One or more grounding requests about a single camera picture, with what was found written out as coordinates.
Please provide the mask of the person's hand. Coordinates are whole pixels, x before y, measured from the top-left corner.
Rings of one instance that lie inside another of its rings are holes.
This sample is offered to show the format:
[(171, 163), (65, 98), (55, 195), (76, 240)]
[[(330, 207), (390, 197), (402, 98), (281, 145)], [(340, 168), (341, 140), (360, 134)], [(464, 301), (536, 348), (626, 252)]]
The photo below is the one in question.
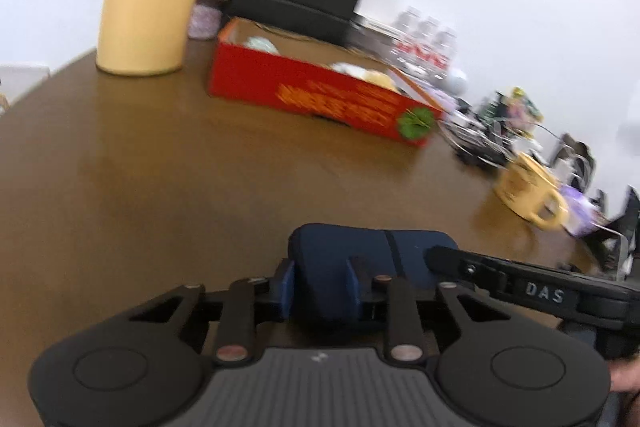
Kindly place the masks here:
[(640, 390), (640, 357), (608, 362), (611, 391), (637, 393)]

